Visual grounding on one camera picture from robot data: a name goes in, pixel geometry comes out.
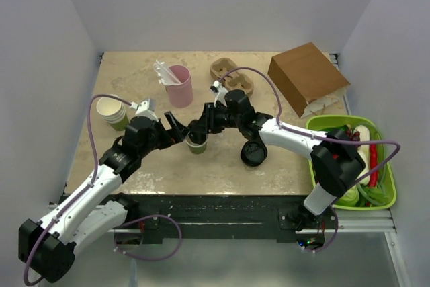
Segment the green paper coffee cup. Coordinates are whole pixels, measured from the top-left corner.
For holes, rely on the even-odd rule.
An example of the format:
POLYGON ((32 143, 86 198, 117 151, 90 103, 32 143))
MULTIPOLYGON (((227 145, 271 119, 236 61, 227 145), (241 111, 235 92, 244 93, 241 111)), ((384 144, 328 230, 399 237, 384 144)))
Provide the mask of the green paper coffee cup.
POLYGON ((205 140, 202 144, 197 144, 197 143, 194 143, 189 137, 187 137, 185 139, 185 142, 186 142, 189 150, 193 154, 197 154, 198 155, 198 154, 203 153, 206 150, 208 140, 205 140))

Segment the black plastic cup lid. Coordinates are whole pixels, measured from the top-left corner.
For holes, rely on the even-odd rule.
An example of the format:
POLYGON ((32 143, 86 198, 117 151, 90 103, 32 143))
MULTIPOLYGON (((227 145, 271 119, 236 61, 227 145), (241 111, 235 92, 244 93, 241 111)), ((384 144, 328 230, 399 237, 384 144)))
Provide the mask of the black plastic cup lid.
POLYGON ((207 134, 190 132, 187 135, 187 142, 192 145, 203 145, 208 139, 207 134))

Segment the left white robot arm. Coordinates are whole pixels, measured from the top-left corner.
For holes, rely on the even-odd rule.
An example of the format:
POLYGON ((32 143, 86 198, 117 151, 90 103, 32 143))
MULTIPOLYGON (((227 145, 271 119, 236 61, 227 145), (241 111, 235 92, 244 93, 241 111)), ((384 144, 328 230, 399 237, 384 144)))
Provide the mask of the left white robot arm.
POLYGON ((93 173, 61 204, 38 221, 28 219, 19 228, 19 259, 24 262, 24 283, 33 286, 28 274, 57 282, 71 268, 78 254, 106 231, 122 225, 134 227, 139 220, 137 205, 119 198, 98 209, 99 203, 119 188, 151 151, 184 141, 189 128, 170 112, 170 129, 161 121, 136 116, 123 136, 96 161, 93 173))

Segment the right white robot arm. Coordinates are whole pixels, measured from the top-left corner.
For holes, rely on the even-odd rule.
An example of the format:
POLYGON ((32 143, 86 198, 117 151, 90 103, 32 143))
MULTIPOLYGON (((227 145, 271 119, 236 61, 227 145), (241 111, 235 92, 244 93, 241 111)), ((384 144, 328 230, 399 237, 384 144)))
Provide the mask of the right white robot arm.
POLYGON ((313 229, 320 224, 325 210, 354 185, 366 166, 355 143, 344 132, 288 128, 272 115, 255 111, 241 90, 227 92, 223 102, 206 103, 202 115, 192 120, 188 128, 194 143, 203 142, 209 134, 236 128, 247 139, 248 145, 263 151, 260 155, 253 152, 250 157, 245 151, 241 152, 243 162, 252 166, 265 160, 268 146, 280 147, 310 160, 318 183, 297 210, 286 217, 298 231, 313 229))

